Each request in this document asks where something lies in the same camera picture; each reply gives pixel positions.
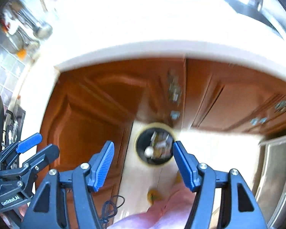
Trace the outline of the pink trousers legs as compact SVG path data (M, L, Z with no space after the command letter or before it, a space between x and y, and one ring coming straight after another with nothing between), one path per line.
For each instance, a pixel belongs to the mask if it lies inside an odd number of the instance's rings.
M123 218L109 228L185 228L195 196L184 183L177 183L166 199L155 201L146 212Z

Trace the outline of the right yellow slipper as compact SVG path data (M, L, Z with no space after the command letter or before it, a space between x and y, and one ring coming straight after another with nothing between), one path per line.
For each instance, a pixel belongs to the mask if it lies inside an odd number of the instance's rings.
M179 183L182 183L182 182L183 182L183 179L182 179L181 173L180 173L180 171L178 171L177 174L176 174L176 178L175 178L174 183L175 184L179 184Z

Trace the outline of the yellow toothpaste carton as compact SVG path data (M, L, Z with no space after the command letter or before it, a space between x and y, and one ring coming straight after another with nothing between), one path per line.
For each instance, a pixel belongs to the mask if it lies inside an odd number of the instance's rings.
M174 138L167 132L153 132L150 140L150 146L154 148L151 159L167 159L172 153Z

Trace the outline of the wooden cabinet door left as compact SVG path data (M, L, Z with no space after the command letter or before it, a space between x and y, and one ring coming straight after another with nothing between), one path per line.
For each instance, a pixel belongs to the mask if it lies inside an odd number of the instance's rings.
M182 128L184 96L179 105L169 101L169 70L178 75L183 93L183 58L112 61L60 74L45 111L38 149L57 145L60 155L51 168L63 172L90 160L107 141L114 143L106 182L92 196L97 210L119 191L134 121ZM179 111L180 117L172 120L171 111Z

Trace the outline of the blue child lock knob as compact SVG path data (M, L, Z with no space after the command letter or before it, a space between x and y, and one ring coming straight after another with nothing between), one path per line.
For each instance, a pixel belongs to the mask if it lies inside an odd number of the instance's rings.
M170 117L172 120L177 120L180 117L180 112L179 111L171 111Z

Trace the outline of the steel appliance door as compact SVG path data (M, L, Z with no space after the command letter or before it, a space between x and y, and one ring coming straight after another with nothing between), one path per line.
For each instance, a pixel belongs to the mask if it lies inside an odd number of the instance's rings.
M259 147L264 155L255 198L268 228L286 228L286 135Z

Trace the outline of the wooden cabinet door right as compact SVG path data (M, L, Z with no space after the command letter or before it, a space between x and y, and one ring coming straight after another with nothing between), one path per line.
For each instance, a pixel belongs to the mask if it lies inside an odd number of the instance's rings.
M186 61L184 129L269 135L286 129L286 82L210 60Z

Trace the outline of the round trash bin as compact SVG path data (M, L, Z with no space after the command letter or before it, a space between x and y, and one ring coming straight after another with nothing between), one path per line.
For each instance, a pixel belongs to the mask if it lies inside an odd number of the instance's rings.
M135 141L135 152L146 165L162 166L173 159L176 136L164 123L150 123L143 127Z

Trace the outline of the wooden cabinet door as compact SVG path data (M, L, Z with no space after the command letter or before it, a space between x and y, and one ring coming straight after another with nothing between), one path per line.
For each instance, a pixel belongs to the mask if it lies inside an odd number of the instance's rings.
M286 82L210 60L186 61L184 129L269 135L286 129Z
M114 143L106 182L92 196L97 210L119 191L134 121L182 128L184 96L179 105L169 101L169 70L178 75L183 93L183 58L112 61L60 74L45 111L38 149L57 145L60 155L51 168L63 172L90 160L107 141ZM179 111L180 117L172 120L171 111Z

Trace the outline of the small white plastic bottle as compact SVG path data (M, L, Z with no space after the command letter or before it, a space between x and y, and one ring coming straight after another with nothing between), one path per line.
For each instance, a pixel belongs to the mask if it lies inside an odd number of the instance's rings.
M144 156L146 158L151 158L153 156L153 153L154 153L154 148L152 146L148 146L144 151Z

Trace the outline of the hanging steel ladle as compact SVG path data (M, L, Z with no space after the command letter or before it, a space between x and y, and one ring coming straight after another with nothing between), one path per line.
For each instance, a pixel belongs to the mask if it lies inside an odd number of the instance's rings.
M20 7L15 11L19 20L32 30L35 38L46 40L52 35L52 26L44 21L38 21L27 9Z

